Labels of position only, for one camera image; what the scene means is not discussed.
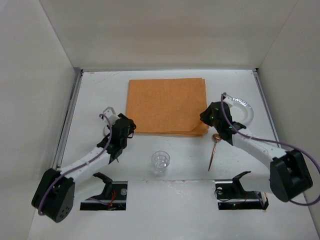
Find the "orange cloth napkin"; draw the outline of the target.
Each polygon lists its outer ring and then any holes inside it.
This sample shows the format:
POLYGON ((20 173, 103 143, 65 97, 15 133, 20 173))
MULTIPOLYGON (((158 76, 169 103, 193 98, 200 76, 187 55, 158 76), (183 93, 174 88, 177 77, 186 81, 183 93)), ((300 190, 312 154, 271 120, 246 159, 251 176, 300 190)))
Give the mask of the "orange cloth napkin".
POLYGON ((139 134, 202 137, 208 126, 200 113, 207 108, 203 78, 131 79, 126 116, 139 134))

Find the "clear plastic glass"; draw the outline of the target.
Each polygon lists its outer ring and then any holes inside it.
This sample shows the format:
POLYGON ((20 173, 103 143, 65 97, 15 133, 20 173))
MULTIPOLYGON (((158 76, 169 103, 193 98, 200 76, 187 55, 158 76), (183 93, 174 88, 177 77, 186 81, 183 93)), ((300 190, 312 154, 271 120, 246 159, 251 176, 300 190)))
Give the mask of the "clear plastic glass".
POLYGON ((171 158, 167 152, 162 150, 156 151, 151 157, 154 174, 157 177, 164 176, 168 169, 170 161, 171 161, 171 158))

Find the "white round plate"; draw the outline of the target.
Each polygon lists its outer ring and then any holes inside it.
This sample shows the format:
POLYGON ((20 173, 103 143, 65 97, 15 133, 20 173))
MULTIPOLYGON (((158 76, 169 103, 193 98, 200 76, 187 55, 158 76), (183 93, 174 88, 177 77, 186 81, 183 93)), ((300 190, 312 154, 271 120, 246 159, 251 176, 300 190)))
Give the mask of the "white round plate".
POLYGON ((252 123, 254 119, 254 111, 252 107, 230 106, 229 109, 234 122, 241 123, 246 127, 252 123))

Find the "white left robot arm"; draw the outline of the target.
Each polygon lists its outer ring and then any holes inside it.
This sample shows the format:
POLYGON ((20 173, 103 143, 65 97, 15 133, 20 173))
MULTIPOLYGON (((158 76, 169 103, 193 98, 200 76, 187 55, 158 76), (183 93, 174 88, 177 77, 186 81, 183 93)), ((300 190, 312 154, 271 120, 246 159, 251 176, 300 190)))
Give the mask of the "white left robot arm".
POLYGON ((59 170, 49 168, 42 175, 31 201, 38 215, 59 223, 73 208, 76 187, 91 177, 107 181, 99 170, 118 160, 128 145, 128 139, 133 138, 137 126, 122 113, 109 117, 101 113, 99 117, 106 120, 109 130, 102 141, 74 163, 59 170))

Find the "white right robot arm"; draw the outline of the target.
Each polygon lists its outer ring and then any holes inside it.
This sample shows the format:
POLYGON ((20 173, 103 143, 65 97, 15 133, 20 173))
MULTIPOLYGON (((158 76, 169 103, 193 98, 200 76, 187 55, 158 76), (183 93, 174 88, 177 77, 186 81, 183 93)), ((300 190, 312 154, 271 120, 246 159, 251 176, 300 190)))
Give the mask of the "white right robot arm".
POLYGON ((313 180, 301 150, 291 151, 271 145, 240 122, 233 121, 230 107, 224 101, 212 102, 200 120, 216 129, 223 141, 239 148, 269 169, 269 188, 280 201, 289 202, 313 186, 313 180))

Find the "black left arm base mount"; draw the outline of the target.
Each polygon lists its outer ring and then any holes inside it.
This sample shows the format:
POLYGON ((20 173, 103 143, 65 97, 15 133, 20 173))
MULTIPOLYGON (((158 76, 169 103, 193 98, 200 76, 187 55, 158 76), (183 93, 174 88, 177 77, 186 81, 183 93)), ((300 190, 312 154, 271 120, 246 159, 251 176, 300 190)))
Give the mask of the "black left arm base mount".
POLYGON ((101 172, 97 172, 93 176, 102 180, 102 182, 104 183, 104 188, 100 194, 93 196, 91 199, 100 204, 108 205, 110 207, 116 197, 116 193, 113 190, 113 180, 101 172))

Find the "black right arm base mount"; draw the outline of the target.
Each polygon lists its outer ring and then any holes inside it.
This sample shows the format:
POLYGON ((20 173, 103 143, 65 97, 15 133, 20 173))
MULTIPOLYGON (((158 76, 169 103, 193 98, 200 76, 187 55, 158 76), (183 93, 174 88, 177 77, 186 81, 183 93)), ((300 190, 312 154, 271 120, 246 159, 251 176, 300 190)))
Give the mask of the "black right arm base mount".
POLYGON ((258 193, 270 191, 269 177, 244 171, 229 179, 217 179, 214 194, 221 201, 257 199, 258 193))

